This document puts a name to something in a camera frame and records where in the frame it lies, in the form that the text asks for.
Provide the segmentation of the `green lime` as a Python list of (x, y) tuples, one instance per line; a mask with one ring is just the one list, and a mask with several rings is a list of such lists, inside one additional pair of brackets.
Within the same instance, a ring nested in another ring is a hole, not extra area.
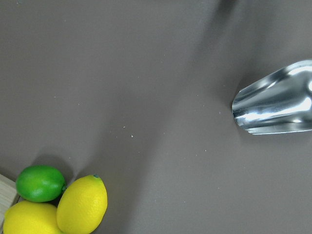
[(48, 165), (29, 166), (16, 180), (18, 194), (31, 202), (52, 201), (66, 188), (63, 174), (57, 168)]

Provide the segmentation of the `yellow lemon outer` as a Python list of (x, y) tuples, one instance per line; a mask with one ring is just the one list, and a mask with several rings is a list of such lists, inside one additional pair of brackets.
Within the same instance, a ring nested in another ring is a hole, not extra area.
[(65, 234), (90, 234), (100, 225), (107, 205), (107, 191), (97, 174), (79, 178), (59, 201), (58, 227)]

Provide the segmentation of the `yellow lemon near board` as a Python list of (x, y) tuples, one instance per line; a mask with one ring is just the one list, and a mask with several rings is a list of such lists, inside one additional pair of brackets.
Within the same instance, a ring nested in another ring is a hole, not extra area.
[(61, 234), (57, 225), (57, 208), (49, 203), (21, 201), (4, 215), (5, 234)]

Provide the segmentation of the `wooden cutting board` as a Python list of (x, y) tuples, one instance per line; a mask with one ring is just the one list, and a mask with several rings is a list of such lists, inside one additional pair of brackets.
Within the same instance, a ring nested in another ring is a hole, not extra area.
[(3, 227), (5, 212), (17, 203), (19, 197), (16, 190), (16, 183), (0, 175), (0, 229)]

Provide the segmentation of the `metal ice scoop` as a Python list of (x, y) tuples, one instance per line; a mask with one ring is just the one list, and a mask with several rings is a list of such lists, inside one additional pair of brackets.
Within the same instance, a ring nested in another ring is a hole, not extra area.
[(232, 114), (253, 135), (307, 132), (312, 129), (312, 61), (298, 61), (238, 92)]

